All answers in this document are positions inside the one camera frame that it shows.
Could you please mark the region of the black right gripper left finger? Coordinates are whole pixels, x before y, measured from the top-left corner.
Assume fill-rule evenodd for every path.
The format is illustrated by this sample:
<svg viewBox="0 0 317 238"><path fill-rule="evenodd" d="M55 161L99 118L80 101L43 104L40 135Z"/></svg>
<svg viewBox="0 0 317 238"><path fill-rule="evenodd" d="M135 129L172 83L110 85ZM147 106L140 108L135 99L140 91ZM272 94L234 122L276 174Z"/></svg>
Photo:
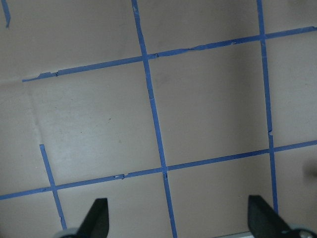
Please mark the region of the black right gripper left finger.
<svg viewBox="0 0 317 238"><path fill-rule="evenodd" d="M109 211L107 198L94 201L84 221L77 230L79 238L106 238L109 232Z"/></svg>

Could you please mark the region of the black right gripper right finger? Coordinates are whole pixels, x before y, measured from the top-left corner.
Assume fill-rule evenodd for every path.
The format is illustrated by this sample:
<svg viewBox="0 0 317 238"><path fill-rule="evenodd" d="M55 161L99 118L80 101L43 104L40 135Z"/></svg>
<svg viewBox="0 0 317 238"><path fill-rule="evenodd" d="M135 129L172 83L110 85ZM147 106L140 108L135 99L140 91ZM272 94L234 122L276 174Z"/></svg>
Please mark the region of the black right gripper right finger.
<svg viewBox="0 0 317 238"><path fill-rule="evenodd" d="M255 238L286 238L291 231L285 221L260 195L249 195L248 228Z"/></svg>

